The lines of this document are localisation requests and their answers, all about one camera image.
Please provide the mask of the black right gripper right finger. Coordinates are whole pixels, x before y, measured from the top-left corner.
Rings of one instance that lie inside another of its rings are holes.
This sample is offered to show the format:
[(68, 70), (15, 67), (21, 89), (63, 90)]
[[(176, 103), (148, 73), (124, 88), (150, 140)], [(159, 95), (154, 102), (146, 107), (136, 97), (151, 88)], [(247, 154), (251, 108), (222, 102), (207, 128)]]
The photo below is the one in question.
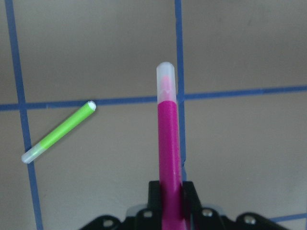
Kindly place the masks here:
[(239, 215), (235, 221), (214, 208), (202, 206), (193, 182), (183, 183), (185, 211), (196, 230), (282, 230), (283, 226), (252, 212)]

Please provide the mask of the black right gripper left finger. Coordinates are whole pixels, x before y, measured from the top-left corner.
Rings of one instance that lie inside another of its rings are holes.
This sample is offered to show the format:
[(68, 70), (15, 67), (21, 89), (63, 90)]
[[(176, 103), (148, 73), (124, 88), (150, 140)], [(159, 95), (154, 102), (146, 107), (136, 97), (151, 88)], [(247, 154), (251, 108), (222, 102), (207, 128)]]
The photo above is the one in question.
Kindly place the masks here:
[(134, 216), (128, 216), (123, 222), (111, 215), (102, 215), (81, 227), (82, 230), (161, 230), (162, 200), (160, 184), (150, 181), (148, 202)]

